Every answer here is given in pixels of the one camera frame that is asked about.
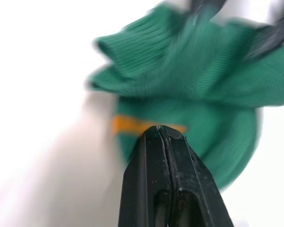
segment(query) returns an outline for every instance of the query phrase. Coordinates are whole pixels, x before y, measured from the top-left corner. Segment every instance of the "clamp jaw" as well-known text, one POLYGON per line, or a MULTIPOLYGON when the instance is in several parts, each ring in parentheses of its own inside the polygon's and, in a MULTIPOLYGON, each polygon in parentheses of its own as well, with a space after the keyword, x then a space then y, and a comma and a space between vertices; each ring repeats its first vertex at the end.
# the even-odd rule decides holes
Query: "clamp jaw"
POLYGON ((210 171, 185 137, 150 127, 125 170, 118 227, 233 227, 210 171))

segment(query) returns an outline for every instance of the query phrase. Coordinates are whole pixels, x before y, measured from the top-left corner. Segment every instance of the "orange label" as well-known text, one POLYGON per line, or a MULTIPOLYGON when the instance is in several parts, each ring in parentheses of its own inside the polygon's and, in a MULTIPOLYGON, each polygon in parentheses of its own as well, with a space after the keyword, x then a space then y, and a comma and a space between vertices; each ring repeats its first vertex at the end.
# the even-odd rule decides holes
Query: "orange label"
POLYGON ((141 136, 147 129, 149 129, 151 126, 154 125, 166 125, 175 130, 178 130, 182 134, 187 131, 187 127, 181 125, 162 124, 152 121, 142 121, 140 119, 130 116, 117 115, 113 119, 113 135, 116 135, 120 132, 127 132, 129 134, 141 136))

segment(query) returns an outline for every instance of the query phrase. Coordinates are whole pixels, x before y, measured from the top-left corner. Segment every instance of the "green cloth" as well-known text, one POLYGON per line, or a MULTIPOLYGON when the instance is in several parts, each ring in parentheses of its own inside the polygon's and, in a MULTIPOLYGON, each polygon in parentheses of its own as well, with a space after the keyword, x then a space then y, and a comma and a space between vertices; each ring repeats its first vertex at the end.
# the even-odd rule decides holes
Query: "green cloth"
MULTIPOLYGON (((221 189, 254 152, 257 108, 284 105, 284 47, 244 61, 258 29, 232 20, 195 26, 163 3, 121 32, 97 39, 111 65, 89 78, 120 96, 116 114, 184 125, 184 134, 221 189)), ((120 133, 128 161, 137 135, 120 133)))

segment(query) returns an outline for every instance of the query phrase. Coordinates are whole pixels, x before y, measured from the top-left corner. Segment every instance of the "black plastic clip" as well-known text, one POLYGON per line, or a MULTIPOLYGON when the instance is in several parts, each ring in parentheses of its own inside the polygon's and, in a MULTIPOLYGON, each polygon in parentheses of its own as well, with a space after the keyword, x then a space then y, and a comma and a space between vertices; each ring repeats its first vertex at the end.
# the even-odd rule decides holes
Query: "black plastic clip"
POLYGON ((149 128, 125 170, 119 227, 233 227, 210 171, 184 136, 149 128))

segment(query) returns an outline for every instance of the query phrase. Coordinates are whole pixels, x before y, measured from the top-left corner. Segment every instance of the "green fabric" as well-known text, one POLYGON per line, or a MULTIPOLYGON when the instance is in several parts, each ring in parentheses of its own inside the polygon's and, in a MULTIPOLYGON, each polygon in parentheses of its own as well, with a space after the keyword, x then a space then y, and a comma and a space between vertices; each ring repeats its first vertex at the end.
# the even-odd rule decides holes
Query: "green fabric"
MULTIPOLYGON (((243 61, 258 30, 185 17, 166 4, 121 32, 97 39, 112 64, 90 87, 120 96, 116 114, 184 125, 219 188, 246 167, 256 146, 257 108, 284 105, 284 47, 243 61)), ((137 140, 119 135, 128 160, 137 140)))

